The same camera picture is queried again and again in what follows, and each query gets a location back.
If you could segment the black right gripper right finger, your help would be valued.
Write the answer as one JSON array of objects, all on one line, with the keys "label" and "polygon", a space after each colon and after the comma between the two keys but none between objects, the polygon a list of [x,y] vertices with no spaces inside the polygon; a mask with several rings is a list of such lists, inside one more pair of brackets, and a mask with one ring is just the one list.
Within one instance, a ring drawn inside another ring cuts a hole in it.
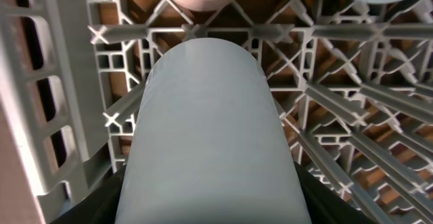
[{"label": "black right gripper right finger", "polygon": [[375,224],[297,162],[294,163],[312,224]]}]

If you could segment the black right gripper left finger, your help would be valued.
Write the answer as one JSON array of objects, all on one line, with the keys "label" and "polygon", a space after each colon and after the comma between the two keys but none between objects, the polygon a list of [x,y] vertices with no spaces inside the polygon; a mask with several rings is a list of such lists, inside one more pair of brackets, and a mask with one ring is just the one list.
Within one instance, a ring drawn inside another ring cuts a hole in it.
[{"label": "black right gripper left finger", "polygon": [[126,167],[50,224],[114,224]]}]

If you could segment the light blue cup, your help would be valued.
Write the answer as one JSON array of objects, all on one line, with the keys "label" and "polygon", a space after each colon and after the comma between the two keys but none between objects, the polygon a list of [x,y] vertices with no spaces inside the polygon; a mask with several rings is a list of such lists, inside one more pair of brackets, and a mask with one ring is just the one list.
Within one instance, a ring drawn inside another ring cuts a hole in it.
[{"label": "light blue cup", "polygon": [[167,51],[141,100],[117,223],[309,223],[262,68],[213,38]]}]

